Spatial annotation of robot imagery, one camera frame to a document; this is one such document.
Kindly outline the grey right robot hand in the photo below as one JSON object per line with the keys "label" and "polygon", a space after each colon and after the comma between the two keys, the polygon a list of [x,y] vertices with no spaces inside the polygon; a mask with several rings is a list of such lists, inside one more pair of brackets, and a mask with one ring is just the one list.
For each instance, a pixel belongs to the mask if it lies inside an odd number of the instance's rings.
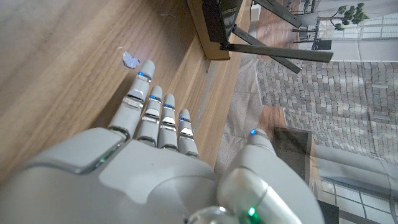
{"label": "grey right robot hand", "polygon": [[27,161],[1,185],[2,223],[323,223],[305,181],[261,129],[217,177],[190,114],[150,83],[146,60],[107,128]]}

